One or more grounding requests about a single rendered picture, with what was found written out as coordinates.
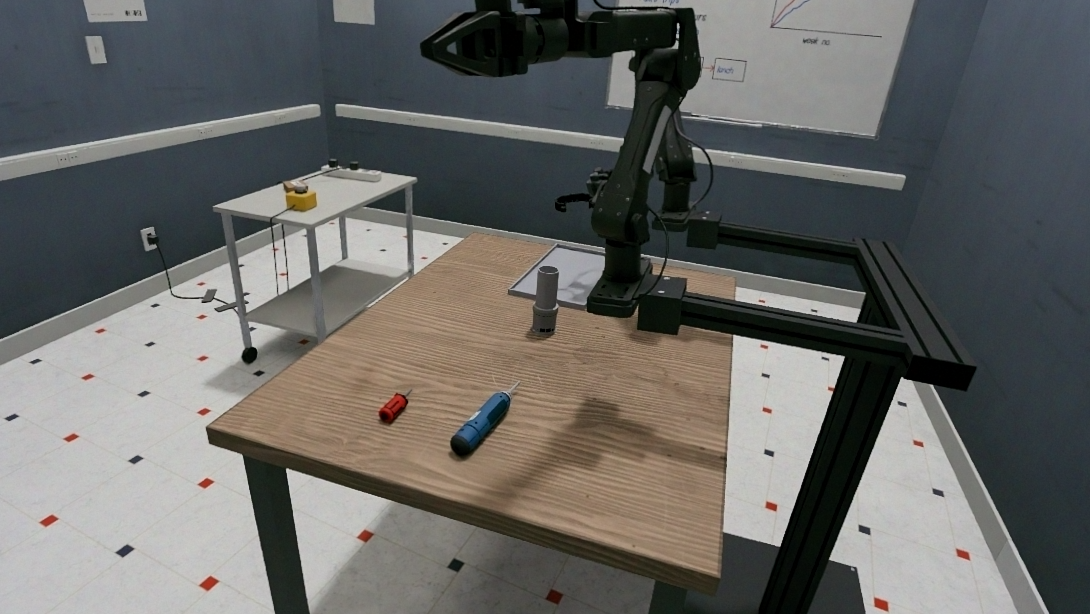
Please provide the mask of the red stubby screwdriver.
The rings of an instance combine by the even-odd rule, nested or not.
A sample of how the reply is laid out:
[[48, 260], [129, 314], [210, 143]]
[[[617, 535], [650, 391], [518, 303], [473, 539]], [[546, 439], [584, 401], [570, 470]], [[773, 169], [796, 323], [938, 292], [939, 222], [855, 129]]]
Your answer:
[[412, 389], [407, 392], [405, 395], [396, 393], [393, 395], [393, 398], [388, 404], [384, 405], [379, 410], [379, 417], [382, 421], [391, 422], [393, 418], [398, 416], [402, 409], [405, 408], [407, 404], [409, 404], [405, 397], [411, 392]]

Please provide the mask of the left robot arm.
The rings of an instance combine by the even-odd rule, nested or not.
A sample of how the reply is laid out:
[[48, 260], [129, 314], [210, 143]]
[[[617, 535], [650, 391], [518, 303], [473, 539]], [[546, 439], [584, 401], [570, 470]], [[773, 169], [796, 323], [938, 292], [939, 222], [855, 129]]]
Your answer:
[[[641, 246], [650, 241], [645, 205], [652, 169], [674, 110], [700, 76], [694, 10], [680, 7], [637, 9], [643, 12], [578, 12], [578, 0], [517, 0], [517, 4], [524, 4], [524, 9], [554, 7], [540, 8], [540, 14], [525, 14], [538, 22], [536, 31], [543, 35], [533, 64], [562, 57], [606, 58], [649, 48], [635, 51], [633, 115], [619, 158], [591, 216], [593, 231], [606, 241], [605, 267], [589, 300], [629, 306], [651, 263], [651, 258], [641, 257]], [[677, 23], [678, 48], [671, 48]]]

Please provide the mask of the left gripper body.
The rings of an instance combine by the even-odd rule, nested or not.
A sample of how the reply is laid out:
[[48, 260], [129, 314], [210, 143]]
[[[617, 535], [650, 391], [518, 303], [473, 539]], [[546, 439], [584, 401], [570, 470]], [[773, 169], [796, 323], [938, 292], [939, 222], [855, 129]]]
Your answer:
[[[499, 71], [498, 77], [526, 74], [528, 64], [538, 59], [543, 35], [538, 22], [522, 11], [512, 12], [511, 0], [475, 0], [476, 11], [494, 11], [497, 16]], [[525, 37], [526, 19], [526, 37]], [[470, 34], [472, 60], [477, 61], [475, 32]], [[526, 63], [528, 61], [528, 63]]]

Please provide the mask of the black clamp ring half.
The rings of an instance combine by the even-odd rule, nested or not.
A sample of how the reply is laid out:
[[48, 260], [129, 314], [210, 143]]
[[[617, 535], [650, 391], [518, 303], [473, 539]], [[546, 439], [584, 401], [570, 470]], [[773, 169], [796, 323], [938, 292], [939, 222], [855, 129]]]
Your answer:
[[579, 202], [579, 201], [589, 202], [589, 208], [594, 208], [595, 204], [591, 203], [593, 198], [594, 196], [588, 193], [576, 193], [576, 194], [559, 196], [555, 198], [555, 209], [560, 212], [566, 212], [566, 204], [572, 202], [572, 200], [573, 202]]

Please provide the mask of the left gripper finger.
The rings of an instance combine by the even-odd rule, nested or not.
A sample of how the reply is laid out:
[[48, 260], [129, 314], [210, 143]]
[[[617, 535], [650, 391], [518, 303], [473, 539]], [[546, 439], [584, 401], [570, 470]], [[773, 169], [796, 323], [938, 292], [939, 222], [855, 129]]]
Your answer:
[[[460, 68], [460, 67], [455, 67], [453, 64], [447, 63], [447, 62], [445, 62], [445, 61], [443, 61], [440, 59], [435, 58], [434, 55], [433, 55], [433, 49], [432, 49], [432, 43], [434, 43], [435, 40], [437, 40], [438, 38], [440, 38], [447, 32], [455, 29], [455, 27], [457, 27], [458, 25], [462, 24], [467, 20], [468, 20], [468, 13], [467, 12], [456, 12], [456, 13], [453, 13], [449, 19], [447, 19], [443, 23], [443, 25], [438, 29], [432, 32], [429, 34], [429, 36], [427, 36], [425, 39], [423, 39], [420, 43], [421, 56], [424, 57], [424, 58], [426, 58], [426, 59], [428, 59], [428, 60], [431, 60], [431, 61], [433, 61], [433, 62], [435, 62], [435, 63], [437, 63], [437, 64], [439, 64], [439, 65], [441, 65], [441, 67], [445, 67], [445, 68], [451, 70], [452, 72], [455, 72], [458, 75], [461, 75], [461, 76], [473, 76], [473, 72], [468, 71], [467, 69], [463, 69], [463, 68]], [[467, 37], [464, 37], [464, 38], [456, 41], [456, 55], [460, 55], [460, 56], [467, 57], [469, 59], [472, 59], [470, 34]]]
[[[475, 32], [477, 61], [451, 53], [447, 46]], [[460, 67], [484, 77], [499, 76], [499, 45], [497, 16], [494, 11], [482, 11], [455, 29], [432, 43], [433, 55], [447, 63]]]

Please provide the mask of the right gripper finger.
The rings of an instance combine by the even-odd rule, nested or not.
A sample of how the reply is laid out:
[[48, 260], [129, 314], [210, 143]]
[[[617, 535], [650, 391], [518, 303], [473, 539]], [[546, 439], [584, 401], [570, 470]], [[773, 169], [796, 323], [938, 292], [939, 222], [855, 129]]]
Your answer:
[[596, 195], [594, 196], [594, 198], [593, 198], [593, 200], [591, 201], [591, 203], [594, 203], [594, 204], [596, 203], [596, 198], [597, 198], [597, 196], [598, 196], [598, 193], [600, 193], [600, 191], [603, 191], [603, 190], [604, 190], [604, 186], [605, 186], [606, 182], [607, 182], [607, 181], [603, 180], [603, 181], [602, 181], [602, 182], [600, 183], [600, 188], [598, 188], [598, 190], [597, 190], [597, 193], [596, 193]]

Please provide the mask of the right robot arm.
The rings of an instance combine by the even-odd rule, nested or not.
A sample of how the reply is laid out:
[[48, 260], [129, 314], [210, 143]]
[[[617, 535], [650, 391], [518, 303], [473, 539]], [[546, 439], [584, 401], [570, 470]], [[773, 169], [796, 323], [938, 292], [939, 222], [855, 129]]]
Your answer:
[[[655, 161], [656, 174], [665, 183], [663, 204], [657, 215], [662, 222], [682, 224], [694, 207], [694, 202], [689, 202], [691, 183], [688, 182], [697, 182], [697, 168], [692, 145], [679, 136], [677, 127], [686, 136], [679, 107], [669, 120]], [[590, 174], [588, 193], [595, 196], [601, 181], [598, 172]]]

